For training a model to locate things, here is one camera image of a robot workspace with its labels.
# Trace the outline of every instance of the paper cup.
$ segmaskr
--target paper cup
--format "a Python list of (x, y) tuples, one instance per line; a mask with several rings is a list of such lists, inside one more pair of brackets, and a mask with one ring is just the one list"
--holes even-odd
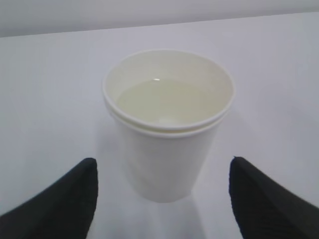
[[(132, 117), (117, 106), (125, 90), (154, 78), (176, 79), (214, 94), (220, 111), (192, 124), (160, 125)], [(118, 126), (124, 169), (133, 188), (160, 203), (189, 195), (234, 98), (228, 74), (192, 53), (152, 50), (125, 58), (111, 70), (102, 87), (106, 106)]]

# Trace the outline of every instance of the cup rim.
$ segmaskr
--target cup rim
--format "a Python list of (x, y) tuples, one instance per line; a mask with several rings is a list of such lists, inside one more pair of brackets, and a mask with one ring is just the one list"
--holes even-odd
[[(156, 52), (156, 51), (170, 51), (170, 52), (177, 52), (177, 53), (186, 53), (186, 54), (189, 54), (189, 55), (193, 55), (195, 57), (202, 58), (202, 59), (204, 59), (206, 61), (210, 61), (212, 64), (216, 65), (221, 71), (223, 71), (228, 76), (228, 78), (230, 80), (230, 83), (231, 83), (232, 90), (233, 90), (232, 96), (229, 99), (229, 101), (226, 104), (226, 106), (220, 112), (218, 112), (217, 114), (215, 114), (215, 115), (213, 115), (213, 116), (211, 116), (211, 117), (209, 117), (207, 119), (204, 119), (204, 120), (201, 120), (201, 121), (198, 121), (198, 122), (194, 122), (194, 123), (184, 124), (184, 125), (160, 125), (160, 124), (148, 123), (148, 122), (145, 122), (145, 121), (143, 121), (141, 119), (133, 117), (133, 116), (127, 114), (126, 112), (124, 112), (123, 110), (121, 110), (116, 105), (116, 103), (107, 94), (106, 83), (107, 83), (107, 78), (108, 78), (110, 72), (115, 67), (119, 66), (123, 61), (125, 61), (126, 59), (128, 59), (130, 57), (133, 57), (133, 56), (136, 56), (136, 55), (139, 55), (139, 54), (143, 54), (143, 53)], [(106, 76), (104, 77), (104, 79), (102, 80), (102, 92), (103, 92), (103, 96), (104, 96), (105, 102), (110, 107), (110, 110), (112, 110), (113, 113), (116, 114), (119, 118), (124, 119), (127, 123), (132, 122), (136, 126), (140, 126), (140, 127), (144, 128), (144, 129), (149, 129), (149, 130), (154, 129), (154, 130), (157, 130), (157, 131), (158, 130), (164, 130), (164, 131), (177, 131), (177, 130), (178, 131), (183, 131), (183, 130), (187, 130), (187, 131), (190, 131), (193, 128), (198, 129), (201, 126), (205, 127), (206, 125), (211, 124), (214, 121), (217, 121), (220, 118), (222, 118), (227, 113), (227, 111), (229, 110), (229, 108), (231, 107), (231, 105), (233, 103), (233, 100), (234, 100), (235, 95), (236, 95), (236, 88), (235, 88), (234, 81), (233, 81), (231, 75), (229, 74), (229, 72), (226, 71), (224, 68), (222, 68), (216, 62), (210, 60), (209, 58), (200, 56), (200, 55), (198, 55), (196, 53), (192, 53), (192, 52), (189, 52), (189, 51), (180, 51), (180, 50), (174, 50), (174, 49), (150, 49), (150, 50), (143, 50), (143, 51), (138, 51), (138, 52), (135, 52), (133, 54), (130, 54), (130, 55), (122, 58), (115, 65), (113, 65), (110, 68), (110, 70), (108, 71), (108, 73), (106, 74)]]

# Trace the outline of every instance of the black fabric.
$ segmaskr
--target black fabric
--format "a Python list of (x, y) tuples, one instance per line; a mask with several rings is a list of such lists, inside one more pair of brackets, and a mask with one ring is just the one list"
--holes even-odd
[(2, 215), (0, 239), (85, 239), (97, 197), (97, 163), (86, 158), (43, 192)]
[(319, 239), (319, 209), (242, 157), (231, 162), (229, 194), (244, 239)]

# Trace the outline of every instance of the white table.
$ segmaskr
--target white table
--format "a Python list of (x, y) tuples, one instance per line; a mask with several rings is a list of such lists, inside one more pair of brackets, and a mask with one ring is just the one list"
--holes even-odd
[[(319, 13), (0, 38), (0, 214), (95, 157), (95, 239), (241, 238), (229, 163), (244, 156), (319, 206)], [(171, 48), (209, 57), (237, 86), (189, 198), (157, 204), (121, 174), (101, 81), (121, 58)]]

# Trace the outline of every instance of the pale yellow liquid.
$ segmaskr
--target pale yellow liquid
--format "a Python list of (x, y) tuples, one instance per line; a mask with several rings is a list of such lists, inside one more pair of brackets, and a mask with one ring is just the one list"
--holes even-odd
[(154, 79), (124, 91), (117, 105), (140, 120), (180, 125), (205, 120), (218, 111), (212, 95), (191, 84)]

